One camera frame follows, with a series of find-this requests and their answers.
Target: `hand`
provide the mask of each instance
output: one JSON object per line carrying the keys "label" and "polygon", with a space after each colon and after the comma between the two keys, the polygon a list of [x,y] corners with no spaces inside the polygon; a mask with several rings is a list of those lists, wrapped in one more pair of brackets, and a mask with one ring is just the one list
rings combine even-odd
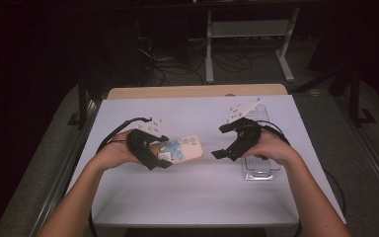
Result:
{"label": "hand", "polygon": [[103,172],[126,162],[140,163],[127,148],[126,140],[129,133],[131,130],[115,135],[111,141],[116,142],[108,143],[92,158],[90,163],[96,165]]}
{"label": "hand", "polygon": [[255,156],[265,156],[274,160],[280,165],[286,164],[286,162],[291,159],[300,157],[300,155],[295,151],[290,145],[279,139],[276,135],[272,134],[268,130],[262,130],[261,139],[259,142],[251,147],[243,157],[255,155]]}

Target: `white tabletop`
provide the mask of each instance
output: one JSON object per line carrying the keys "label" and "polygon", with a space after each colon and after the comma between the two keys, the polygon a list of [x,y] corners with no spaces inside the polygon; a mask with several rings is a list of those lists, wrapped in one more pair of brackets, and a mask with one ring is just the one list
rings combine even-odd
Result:
{"label": "white tabletop", "polygon": [[[161,119],[170,139],[196,134],[202,158],[148,171],[125,164],[104,173],[93,204],[94,222],[123,226],[264,226],[298,223],[284,169],[272,181],[246,181],[241,161],[216,160],[211,151],[227,148],[236,132],[222,134],[230,108],[256,96],[105,100],[72,177],[76,181],[101,141],[125,120]],[[303,121],[291,96],[261,96],[269,120],[303,156],[321,189],[341,215]],[[126,129],[135,128],[139,122]]]}

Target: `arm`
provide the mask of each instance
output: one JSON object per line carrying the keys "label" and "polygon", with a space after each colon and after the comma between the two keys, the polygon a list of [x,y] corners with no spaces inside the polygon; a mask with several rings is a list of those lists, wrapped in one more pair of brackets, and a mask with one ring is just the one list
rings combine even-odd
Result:
{"label": "arm", "polygon": [[244,156],[264,155],[284,166],[307,236],[350,236],[301,156],[291,146],[263,130],[260,142]]}
{"label": "arm", "polygon": [[[126,140],[128,132],[116,135],[113,140]],[[83,236],[88,216],[104,172],[125,162],[136,162],[124,143],[106,145],[85,166],[75,185],[64,197],[39,236]]]}

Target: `black cable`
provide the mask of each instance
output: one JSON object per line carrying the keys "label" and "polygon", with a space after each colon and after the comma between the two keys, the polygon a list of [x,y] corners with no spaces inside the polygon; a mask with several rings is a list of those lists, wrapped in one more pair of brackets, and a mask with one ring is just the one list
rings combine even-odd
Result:
{"label": "black cable", "polygon": [[294,237],[300,237],[301,232],[303,231],[303,226],[301,226],[301,221],[298,221],[297,230],[294,233]]}
{"label": "black cable", "polygon": [[282,130],[277,125],[275,125],[275,123],[272,123],[272,122],[267,121],[267,120],[256,120],[256,122],[265,122],[265,123],[271,124],[279,131],[279,133],[284,135],[284,132],[282,132]]}
{"label": "black cable", "polygon": [[[110,142],[124,142],[124,141],[126,141],[126,140],[114,140],[114,141],[110,141],[110,140],[113,139],[113,137],[116,134],[118,134],[120,131],[122,131],[127,126],[129,126],[132,122],[138,121],[138,120],[142,120],[144,122],[147,122],[147,121],[150,121],[151,119],[148,119],[148,118],[134,118],[134,119],[130,119],[130,120],[127,120],[127,121],[123,122],[122,125],[120,125],[116,129],[114,129],[106,138],[104,138],[104,140],[101,142],[100,146],[98,147],[96,153],[98,153],[101,149],[103,149]],[[94,218],[92,217],[92,208],[89,211],[88,225],[89,225],[89,229],[91,230],[92,236],[98,237],[98,233],[97,233],[97,230],[96,230],[95,225],[94,225]]]}
{"label": "black cable", "polygon": [[332,181],[334,181],[335,185],[337,186],[338,191],[340,192],[340,196],[341,196],[341,212],[342,212],[343,216],[345,216],[345,214],[346,214],[346,198],[345,198],[344,192],[343,192],[343,190],[341,188],[341,185],[338,182],[338,180],[335,179],[334,175],[332,175],[327,169],[325,169],[325,168],[322,168],[322,169],[323,169],[323,171],[329,177],[331,177]]}

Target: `floor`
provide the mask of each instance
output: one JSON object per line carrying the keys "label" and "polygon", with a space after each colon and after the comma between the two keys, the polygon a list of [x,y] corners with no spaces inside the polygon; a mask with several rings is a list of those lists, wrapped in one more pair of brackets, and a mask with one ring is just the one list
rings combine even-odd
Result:
{"label": "floor", "polygon": [[[195,39],[190,60],[169,60],[163,55],[154,70],[153,80],[146,86],[201,85],[205,78],[203,56],[197,51],[204,42]],[[295,89],[320,73],[307,69],[316,42],[295,39],[286,58],[294,74],[293,82],[286,82],[273,50],[278,39],[242,39],[214,43],[214,84],[281,83],[288,90]],[[333,175],[328,177],[333,190],[345,203],[347,227],[354,236],[379,236],[379,175],[374,170],[368,149],[362,146],[360,133],[366,134],[379,157],[379,99],[372,88],[361,83],[360,105],[376,118],[376,123],[357,129],[346,114],[349,94],[333,97],[328,93],[329,79],[304,93],[292,94],[306,125],[322,166]],[[53,122],[24,179],[11,200],[0,222],[0,236],[34,236],[37,219],[47,204],[48,191],[58,179],[59,169],[66,154],[75,145],[81,131],[67,125],[72,114],[78,112],[77,89],[72,88],[60,104]],[[100,236],[124,236],[126,229],[97,226]],[[270,227],[267,236],[293,236],[296,226]]]}

